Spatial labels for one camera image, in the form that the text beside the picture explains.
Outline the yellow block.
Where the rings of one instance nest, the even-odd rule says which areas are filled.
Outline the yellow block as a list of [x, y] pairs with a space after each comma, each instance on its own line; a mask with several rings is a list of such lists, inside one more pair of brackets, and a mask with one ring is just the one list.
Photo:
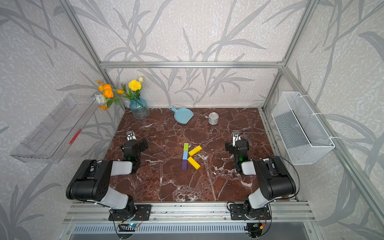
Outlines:
[[197, 161], [195, 161], [195, 159], [194, 158], [192, 158], [192, 157], [189, 157], [188, 159], [187, 159], [187, 161], [196, 169], [196, 170], [198, 170], [200, 167], [201, 167], [201, 165], [197, 162]]
[[197, 146], [194, 149], [192, 149], [191, 151], [189, 151], [189, 156], [192, 157], [195, 154], [199, 153], [201, 150], [202, 150], [202, 147], [201, 146]]

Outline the purple block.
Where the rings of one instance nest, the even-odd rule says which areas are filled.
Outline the purple block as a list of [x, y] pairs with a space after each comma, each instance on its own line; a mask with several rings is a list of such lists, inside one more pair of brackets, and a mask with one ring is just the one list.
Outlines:
[[185, 171], [188, 168], [188, 161], [187, 160], [182, 160], [182, 170]]

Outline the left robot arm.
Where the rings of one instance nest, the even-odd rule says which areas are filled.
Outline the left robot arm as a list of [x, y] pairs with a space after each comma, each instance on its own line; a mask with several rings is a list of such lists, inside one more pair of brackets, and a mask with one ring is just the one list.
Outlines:
[[148, 140], [138, 141], [133, 131], [127, 132], [121, 145], [122, 160], [84, 160], [66, 189], [69, 200], [93, 202], [115, 212], [134, 214], [133, 197], [110, 187], [111, 177], [135, 174], [141, 164], [141, 153], [149, 148]]

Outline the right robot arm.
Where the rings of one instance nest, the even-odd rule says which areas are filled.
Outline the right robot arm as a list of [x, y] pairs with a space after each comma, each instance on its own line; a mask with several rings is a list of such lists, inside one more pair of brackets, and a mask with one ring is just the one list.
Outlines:
[[242, 138], [242, 133], [234, 131], [232, 140], [225, 143], [225, 150], [234, 156], [234, 167], [237, 173], [245, 176], [256, 176], [259, 188], [249, 194], [244, 202], [247, 215], [265, 208], [278, 199], [295, 197], [300, 190], [280, 156], [252, 160], [249, 157], [249, 141]]

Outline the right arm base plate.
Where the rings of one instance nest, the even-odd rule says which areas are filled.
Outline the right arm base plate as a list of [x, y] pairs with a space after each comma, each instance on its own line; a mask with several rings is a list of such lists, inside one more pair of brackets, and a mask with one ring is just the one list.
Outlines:
[[237, 204], [235, 202], [228, 202], [226, 204], [227, 210], [230, 212], [231, 220], [263, 220], [268, 221], [272, 219], [271, 210], [269, 206], [264, 206], [259, 209], [253, 209], [246, 203]]

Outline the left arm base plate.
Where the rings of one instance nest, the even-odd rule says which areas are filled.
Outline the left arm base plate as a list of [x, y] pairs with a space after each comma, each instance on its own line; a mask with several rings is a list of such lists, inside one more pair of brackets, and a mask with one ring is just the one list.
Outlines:
[[135, 204], [133, 210], [111, 210], [109, 221], [148, 221], [151, 214], [152, 205], [150, 204]]

